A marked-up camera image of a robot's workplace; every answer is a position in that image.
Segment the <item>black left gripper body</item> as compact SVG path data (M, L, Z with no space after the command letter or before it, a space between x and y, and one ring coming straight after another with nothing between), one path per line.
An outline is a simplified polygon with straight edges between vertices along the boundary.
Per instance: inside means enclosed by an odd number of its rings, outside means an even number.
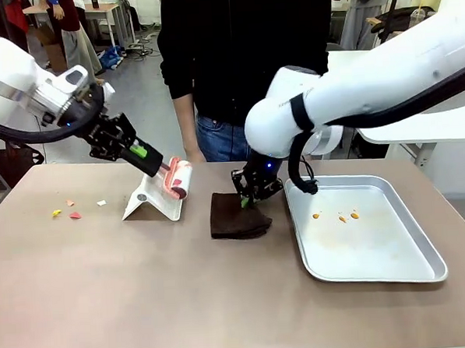
M102 160L118 160L136 140L136 130L125 114L114 117L105 114L89 123L80 132L80 138L90 146L90 156Z

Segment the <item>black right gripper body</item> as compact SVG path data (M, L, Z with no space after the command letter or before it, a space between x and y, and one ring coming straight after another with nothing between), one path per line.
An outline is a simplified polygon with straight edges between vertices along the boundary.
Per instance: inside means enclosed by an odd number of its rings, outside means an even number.
M283 159L251 151L248 161L243 168L246 183L248 185L269 184L278 177Z

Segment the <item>person right hand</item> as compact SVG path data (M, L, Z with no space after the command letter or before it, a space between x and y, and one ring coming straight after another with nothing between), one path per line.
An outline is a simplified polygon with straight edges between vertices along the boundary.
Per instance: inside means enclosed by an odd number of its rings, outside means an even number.
M206 162L206 158L197 144L189 144L185 146L185 154L186 159L191 163Z

